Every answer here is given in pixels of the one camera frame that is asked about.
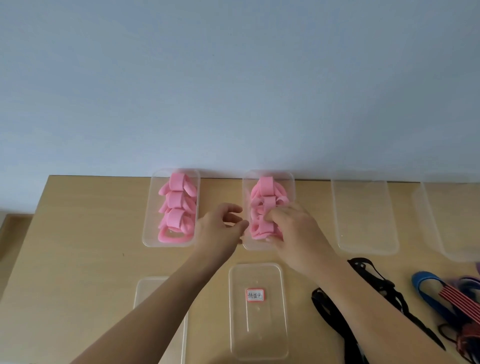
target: clear plastic box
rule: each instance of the clear plastic box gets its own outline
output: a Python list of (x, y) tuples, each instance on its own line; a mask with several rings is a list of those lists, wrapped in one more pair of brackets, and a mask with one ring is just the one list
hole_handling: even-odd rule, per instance
[(337, 243), (354, 254), (392, 255), (399, 249), (386, 181), (332, 179)]
[[(275, 263), (239, 264), (228, 274), (230, 348), (241, 361), (288, 356), (287, 304), (282, 269)], [(250, 293), (263, 291), (261, 300)]]
[[(159, 209), (165, 201), (165, 196), (160, 196), (158, 191), (160, 188), (169, 181), (172, 173), (185, 173), (191, 180), (192, 184), (197, 188), (197, 213), (195, 215), (195, 223), (198, 219), (198, 205), (200, 198), (200, 173), (198, 170), (191, 169), (173, 169), (164, 168), (155, 172), (150, 180), (150, 192), (148, 193), (147, 210), (145, 213), (144, 231), (142, 234), (142, 241), (146, 246), (150, 247), (184, 247), (190, 246), (193, 243), (193, 239), (186, 243), (162, 243), (158, 241), (158, 225), (160, 224), (163, 214), (159, 212)], [(174, 233), (168, 231), (168, 236), (175, 237), (181, 236), (180, 233)]]
[(422, 182), (412, 198), (429, 247), (456, 262), (480, 261), (480, 183)]
[[(143, 302), (150, 296), (168, 277), (146, 277), (138, 281), (137, 291), (135, 293), (135, 302), (133, 308)], [(185, 349), (187, 345), (187, 321), (188, 312), (181, 322), (177, 332), (173, 335), (172, 341), (165, 350), (159, 364), (184, 364)]]
[[(242, 203), (244, 219), (252, 223), (250, 216), (250, 194), (253, 187), (257, 184), (260, 177), (271, 176), (275, 182), (281, 184), (287, 192), (290, 202), (295, 201), (295, 178), (293, 174), (286, 170), (250, 170), (242, 179)], [(245, 231), (243, 236), (243, 246), (248, 250), (271, 250), (274, 247), (265, 239), (255, 240), (250, 234), (250, 227)]]

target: person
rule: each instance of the person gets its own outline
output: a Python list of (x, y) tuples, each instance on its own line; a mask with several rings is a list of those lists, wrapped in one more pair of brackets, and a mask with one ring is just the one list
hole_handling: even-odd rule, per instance
[[(249, 224), (235, 215), (240, 212), (240, 206), (223, 203), (198, 219), (187, 261), (72, 364), (157, 364), (195, 297), (241, 244)], [(371, 364), (453, 362), (335, 253), (302, 206), (276, 207), (265, 219), (283, 233), (282, 241), (271, 239), (280, 258), (322, 287)]]

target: red-bordered label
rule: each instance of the red-bordered label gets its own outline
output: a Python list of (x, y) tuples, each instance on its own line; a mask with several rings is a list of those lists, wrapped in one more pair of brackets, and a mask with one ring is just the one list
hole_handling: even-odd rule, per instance
[(248, 302), (265, 301), (265, 290), (262, 288), (249, 288), (245, 292), (245, 297)]

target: transparent container lid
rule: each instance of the transparent container lid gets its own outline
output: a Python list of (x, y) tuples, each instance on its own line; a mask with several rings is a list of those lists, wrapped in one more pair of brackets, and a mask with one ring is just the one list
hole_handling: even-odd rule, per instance
[(432, 249), (453, 261), (480, 261), (480, 183), (422, 182), (413, 203)]
[[(144, 231), (142, 234), (142, 241), (146, 246), (150, 247), (184, 247), (190, 246), (193, 244), (192, 240), (185, 243), (163, 243), (158, 240), (158, 233), (160, 229), (158, 228), (160, 222), (162, 221), (163, 214), (159, 212), (159, 209), (162, 207), (165, 202), (166, 197), (158, 194), (160, 188), (166, 183), (168, 183), (172, 173), (185, 173), (189, 178), (192, 184), (197, 188), (197, 201), (196, 201), (196, 214), (194, 222), (196, 223), (198, 219), (198, 204), (200, 197), (200, 173), (198, 170), (190, 169), (173, 169), (173, 168), (164, 168), (155, 172), (150, 180), (150, 191), (148, 193), (147, 201), (147, 210), (145, 213), (145, 222), (144, 222)], [(179, 237), (182, 236), (182, 233), (175, 233), (167, 230), (167, 236), (169, 237)]]
[(355, 254), (391, 255), (399, 244), (386, 181), (332, 180), (336, 238)]
[[(244, 219), (252, 224), (251, 212), (251, 192), (253, 187), (258, 183), (260, 177), (271, 176), (275, 182), (278, 182), (285, 188), (287, 197), (290, 202), (295, 201), (295, 178), (293, 174), (286, 170), (250, 170), (242, 179), (242, 203)], [(272, 250), (274, 246), (266, 241), (266, 239), (256, 240), (250, 234), (250, 227), (245, 231), (243, 236), (243, 246), (248, 250)]]
[(241, 361), (288, 356), (287, 306), (278, 264), (230, 269), (230, 348)]
[[(135, 303), (133, 308), (143, 302), (145, 298), (150, 296), (160, 285), (165, 282), (168, 277), (146, 277), (138, 281), (137, 291), (135, 293)], [(165, 350), (159, 364), (184, 364), (185, 349), (187, 344), (187, 321), (188, 312), (181, 322), (177, 332), (173, 335), (172, 341)]]

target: black strap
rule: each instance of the black strap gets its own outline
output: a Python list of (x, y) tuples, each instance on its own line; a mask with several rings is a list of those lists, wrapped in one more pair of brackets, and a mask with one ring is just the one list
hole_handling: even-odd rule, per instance
[[(369, 259), (353, 258), (348, 262), (368, 284), (370, 284), (377, 292), (382, 294), (382, 296), (388, 302), (390, 302), (397, 310), (402, 312), (410, 321), (412, 321), (423, 332), (425, 332), (433, 341), (437, 343), (438, 346), (445, 350), (445, 346), (435, 335), (435, 333), (426, 327), (417, 317), (410, 313), (407, 302), (403, 298), (403, 295), (395, 290), (395, 284), (385, 279)], [(367, 264), (372, 266), (373, 270), (381, 278), (378, 278), (367, 271)], [(345, 364), (368, 364), (368, 360), (363, 355), (355, 336), (348, 326), (347, 321), (332, 300), (325, 294), (325, 292), (322, 291), (321, 288), (317, 288), (312, 292), (312, 301), (323, 319), (343, 337), (345, 341)]]

